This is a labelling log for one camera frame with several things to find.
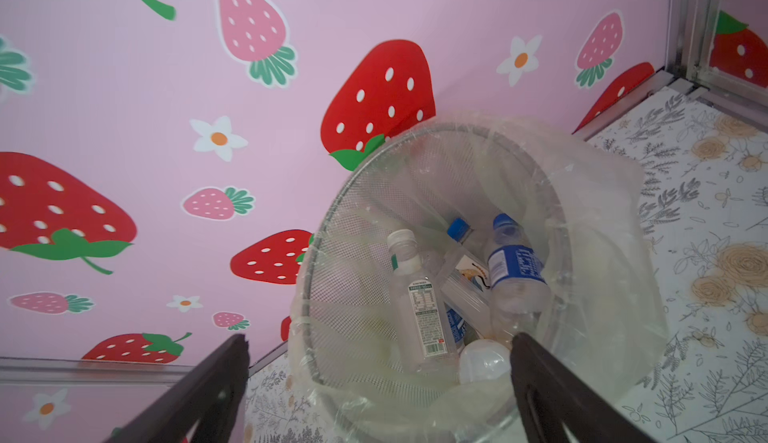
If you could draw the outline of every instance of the white flower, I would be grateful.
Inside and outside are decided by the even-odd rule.
[[[496,68],[496,73],[509,73],[509,86],[513,87],[524,72],[538,68],[538,59],[534,54],[541,43],[541,35],[534,36],[528,43],[519,36],[514,37],[509,50],[511,56]]]
[[[248,144],[245,138],[232,133],[229,117],[221,117],[212,125],[200,120],[190,120],[190,124],[200,135],[194,144],[195,151],[213,150],[222,160],[232,161],[232,149]]]
[[[184,298],[183,296],[174,295],[174,301],[168,303],[166,306],[169,306],[170,308],[178,308],[181,313],[187,313],[190,308],[203,308],[201,304],[197,303],[198,299],[200,299],[199,296]]]
[[[41,430],[46,429],[51,426],[57,416],[69,413],[69,410],[72,409],[70,405],[64,403],[66,396],[67,389],[59,390],[53,396],[42,393],[36,394],[32,397],[34,408],[24,415],[22,420],[26,422],[36,421]]]

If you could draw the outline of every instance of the bottle label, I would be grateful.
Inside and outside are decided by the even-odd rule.
[[[453,341],[456,345],[461,345],[464,340],[464,335],[467,333],[467,323],[461,315],[450,306],[446,305],[448,314],[448,324],[451,326],[451,333],[453,333]]]
[[[445,355],[446,335],[442,331],[440,315],[438,313],[435,288],[425,279],[408,285],[408,294],[411,296],[411,306],[416,315],[418,336],[422,341],[424,356]]]
[[[485,294],[491,290],[491,279],[488,278],[488,271],[474,259],[466,255],[462,256],[456,263],[456,269],[480,293]]]
[[[497,249],[488,258],[488,266],[491,267],[491,288],[507,278],[529,278],[547,283],[539,273],[538,258],[527,246],[508,245]]]

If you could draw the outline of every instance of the nutrition facts label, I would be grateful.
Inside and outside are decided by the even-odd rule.
[[[427,280],[418,279],[408,285],[408,294],[411,296],[413,313],[416,315],[424,356],[445,355],[448,353],[446,335],[440,324],[434,287]]]

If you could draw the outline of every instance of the clear plastic bag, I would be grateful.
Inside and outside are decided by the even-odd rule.
[[[539,122],[453,114],[379,148],[348,179],[299,273],[294,378],[360,441],[474,440],[517,418],[508,379],[458,385],[401,371],[390,321],[389,232],[440,254],[456,217],[485,228],[500,211],[525,228],[554,293],[535,337],[609,401],[667,340],[637,208],[643,170]]]

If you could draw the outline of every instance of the floral floor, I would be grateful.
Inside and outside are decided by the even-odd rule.
[[[768,135],[665,88],[590,142],[645,169],[640,222],[670,327],[617,408],[658,441],[768,441]],[[293,392],[285,355],[249,380],[245,432],[342,440]]]

